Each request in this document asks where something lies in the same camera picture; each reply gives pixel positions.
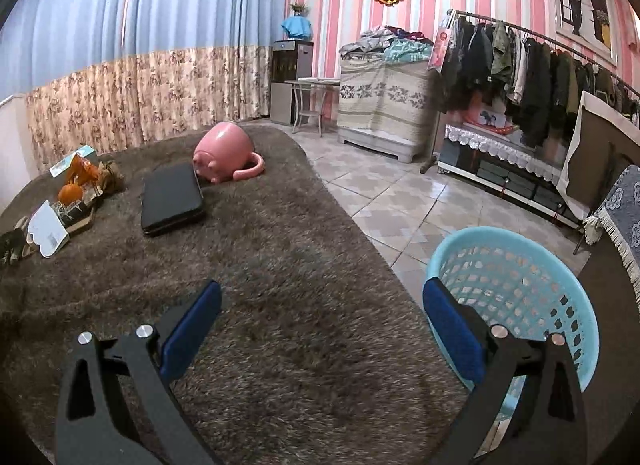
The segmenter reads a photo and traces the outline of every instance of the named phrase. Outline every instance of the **bride in white dress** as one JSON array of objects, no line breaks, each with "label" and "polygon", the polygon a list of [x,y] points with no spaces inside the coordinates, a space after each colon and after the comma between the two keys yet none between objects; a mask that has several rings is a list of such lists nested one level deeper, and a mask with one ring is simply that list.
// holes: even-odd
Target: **bride in white dress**
[{"label": "bride in white dress", "polygon": [[593,16],[593,4],[591,0],[582,0],[580,4],[582,10],[582,24],[580,25],[580,36],[587,42],[598,43],[596,39],[594,16]]}]

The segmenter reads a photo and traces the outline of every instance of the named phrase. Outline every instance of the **white fringe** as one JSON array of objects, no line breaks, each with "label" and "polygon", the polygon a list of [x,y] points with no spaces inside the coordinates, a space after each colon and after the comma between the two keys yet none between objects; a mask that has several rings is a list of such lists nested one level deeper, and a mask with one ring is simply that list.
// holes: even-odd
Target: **white fringe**
[{"label": "white fringe", "polygon": [[620,231],[616,227],[616,224],[607,213],[605,207],[601,207],[599,210],[596,210],[596,216],[600,220],[601,228],[604,228],[607,231],[607,234],[611,238],[611,241],[613,241],[613,244],[620,252],[620,257],[622,257],[622,265],[625,267],[626,272],[629,274],[631,285],[634,287],[634,292],[636,294],[636,304],[638,304],[638,312],[640,313],[640,267],[638,267],[638,262],[636,261],[636,258],[634,257],[634,254],[631,251],[631,248],[629,247],[625,238],[623,238],[622,234],[620,234]]},{"label": "white fringe", "polygon": [[602,225],[600,225],[600,219],[597,216],[589,216],[584,220],[584,239],[588,245],[592,245],[597,241],[600,241],[602,235]]}]

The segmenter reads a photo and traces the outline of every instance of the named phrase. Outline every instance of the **white wall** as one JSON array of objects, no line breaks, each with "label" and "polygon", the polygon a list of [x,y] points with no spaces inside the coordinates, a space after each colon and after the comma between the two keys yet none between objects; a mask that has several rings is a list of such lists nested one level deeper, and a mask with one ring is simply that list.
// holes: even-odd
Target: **white wall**
[{"label": "white wall", "polygon": [[24,95],[0,102],[0,213],[38,176]]}]

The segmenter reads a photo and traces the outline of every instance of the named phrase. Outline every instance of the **blue curtain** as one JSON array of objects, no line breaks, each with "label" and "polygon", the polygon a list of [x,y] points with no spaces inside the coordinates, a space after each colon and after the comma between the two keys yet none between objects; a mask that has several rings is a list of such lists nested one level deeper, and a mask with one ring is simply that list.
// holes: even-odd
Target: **blue curtain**
[{"label": "blue curtain", "polygon": [[0,100],[92,64],[193,47],[270,46],[284,0],[19,0],[0,30]]}]

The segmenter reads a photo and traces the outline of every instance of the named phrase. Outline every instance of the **framed picture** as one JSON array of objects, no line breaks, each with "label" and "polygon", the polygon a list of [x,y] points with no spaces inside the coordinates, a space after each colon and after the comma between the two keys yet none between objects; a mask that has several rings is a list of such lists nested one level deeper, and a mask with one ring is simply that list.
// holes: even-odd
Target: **framed picture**
[{"label": "framed picture", "polygon": [[617,57],[611,43],[613,1],[556,0],[556,31],[615,65]]}]

